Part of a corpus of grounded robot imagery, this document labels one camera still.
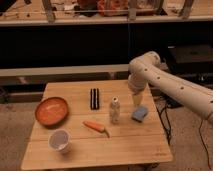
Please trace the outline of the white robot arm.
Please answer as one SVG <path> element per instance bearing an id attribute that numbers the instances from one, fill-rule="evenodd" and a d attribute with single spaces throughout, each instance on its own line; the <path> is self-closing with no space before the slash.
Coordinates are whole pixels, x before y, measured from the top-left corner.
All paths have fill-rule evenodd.
<path id="1" fill-rule="evenodd" d="M 160 56 L 154 51 L 131 60 L 128 77 L 130 90 L 140 94 L 150 83 L 213 125 L 213 90 L 159 69 L 160 63 Z"/>

